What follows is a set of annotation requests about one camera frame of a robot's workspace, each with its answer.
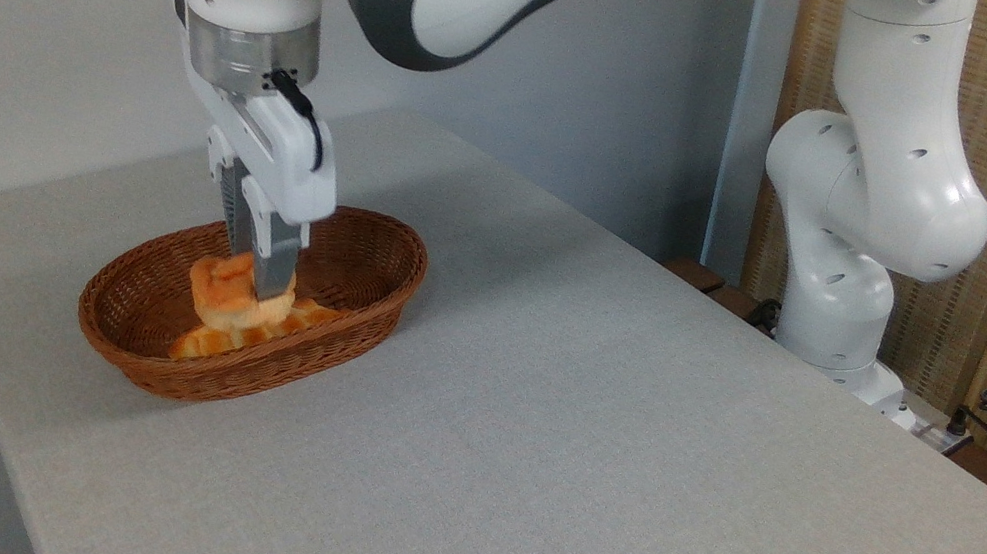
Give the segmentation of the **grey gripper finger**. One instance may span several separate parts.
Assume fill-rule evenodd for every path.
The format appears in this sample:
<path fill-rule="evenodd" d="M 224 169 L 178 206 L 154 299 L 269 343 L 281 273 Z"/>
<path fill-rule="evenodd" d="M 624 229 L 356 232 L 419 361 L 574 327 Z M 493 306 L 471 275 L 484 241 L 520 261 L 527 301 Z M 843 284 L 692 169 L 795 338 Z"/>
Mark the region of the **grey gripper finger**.
<path fill-rule="evenodd" d="M 243 200 L 242 180 L 249 174 L 221 128 L 210 127 L 207 137 L 208 170 L 220 187 L 225 230 L 233 254 L 243 254 L 250 210 Z"/>
<path fill-rule="evenodd" d="M 310 244 L 310 226 L 281 219 L 265 194 L 256 178 L 243 177 L 230 242 L 234 254 L 252 254 L 255 294 L 264 301 L 291 287 Z"/>

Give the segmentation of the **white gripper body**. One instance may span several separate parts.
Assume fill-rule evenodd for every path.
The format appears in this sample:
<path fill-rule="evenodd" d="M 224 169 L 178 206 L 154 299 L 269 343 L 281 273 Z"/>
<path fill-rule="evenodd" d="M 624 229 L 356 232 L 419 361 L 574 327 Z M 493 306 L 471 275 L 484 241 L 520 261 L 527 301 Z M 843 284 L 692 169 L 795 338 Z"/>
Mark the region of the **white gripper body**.
<path fill-rule="evenodd" d="M 256 95 L 233 94 L 203 81 L 186 62 L 193 91 L 236 149 L 281 219 L 311 224 L 336 204 L 334 142 L 311 101 L 290 74 L 259 78 Z"/>

